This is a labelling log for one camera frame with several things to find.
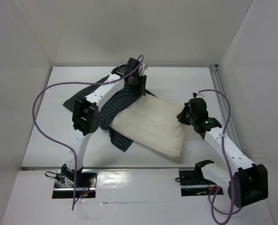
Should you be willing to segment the dark checked pillowcase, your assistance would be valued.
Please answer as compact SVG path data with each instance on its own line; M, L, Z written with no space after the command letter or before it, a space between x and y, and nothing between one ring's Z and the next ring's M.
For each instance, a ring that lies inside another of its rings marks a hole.
M99 85L100 83L106 83L118 79L117 75L108 75L100 79L94 85L90 85L81 91L77 92L75 95L67 99L62 105L70 112L74 110L74 103L77 99L83 99L87 95L94 93L99 87L106 88L108 85ZM127 151L128 148L132 145L133 140L123 136L118 133L118 129L114 128L111 124L114 119L118 118L118 114L123 110L130 107L135 103L141 94L136 91L131 86L124 86L122 89L117 91L111 98L102 100L98 104L99 113L100 113L100 128L104 131L108 131L111 143L122 151Z

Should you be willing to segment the cream pillow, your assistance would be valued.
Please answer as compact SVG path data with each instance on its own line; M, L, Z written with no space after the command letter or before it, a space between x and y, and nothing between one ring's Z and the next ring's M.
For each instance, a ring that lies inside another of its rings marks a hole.
M180 156L185 126L177 119L184 106L152 95L141 96L115 116L110 127L162 155Z

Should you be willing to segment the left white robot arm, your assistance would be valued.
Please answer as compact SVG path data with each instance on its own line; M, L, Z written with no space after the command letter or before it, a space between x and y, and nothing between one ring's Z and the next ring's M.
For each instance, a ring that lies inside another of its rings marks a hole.
M90 87L96 87L83 97L74 98L72 122L74 137L70 146L71 152L61 167L65 182L76 187L81 183L83 160L90 137L101 124L100 110L118 92L130 88L131 92L145 95L147 76L144 75L143 56L138 59L129 58L126 64L114 68L102 82Z

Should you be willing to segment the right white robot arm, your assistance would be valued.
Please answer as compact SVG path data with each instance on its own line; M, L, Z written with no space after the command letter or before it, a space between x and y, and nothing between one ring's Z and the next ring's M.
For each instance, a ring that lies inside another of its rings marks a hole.
M263 164L249 159L235 143L223 133L216 118L209 117L204 99L190 99L177 116L182 124L191 125L226 163L224 170L211 159L195 164L193 179L198 184L213 182L225 190L238 208L268 198L268 171Z

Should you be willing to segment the aluminium rail at right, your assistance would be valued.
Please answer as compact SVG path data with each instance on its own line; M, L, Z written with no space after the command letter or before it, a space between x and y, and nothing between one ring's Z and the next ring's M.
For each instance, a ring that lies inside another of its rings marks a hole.
M213 86L214 86L213 89L223 93L227 97L229 103L231 103L229 95L226 94L225 89L222 85L222 81L221 81L221 78L218 73L218 66L211 65L209 67L209 71L210 71L211 79L212 79ZM216 103L215 103L216 112L214 111L214 109L211 109L210 116L215 117L224 126L225 122L227 121L227 118L228 118L227 101L224 99L224 97L221 94L216 93L216 92L207 94L207 96L208 95L210 95L211 97L214 97L214 99L216 100ZM233 141L233 143L238 147L238 149L240 151L242 151L241 144L240 144L240 141L238 138L238 134L237 134L232 116L230 116L229 123L228 123L227 129L226 129L226 134Z

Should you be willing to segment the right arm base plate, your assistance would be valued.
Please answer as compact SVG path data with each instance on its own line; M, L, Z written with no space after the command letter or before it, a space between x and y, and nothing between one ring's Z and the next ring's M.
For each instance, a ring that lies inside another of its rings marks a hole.
M194 168L180 169L175 181L180 184L181 196L206 196L214 194L217 184L200 178Z

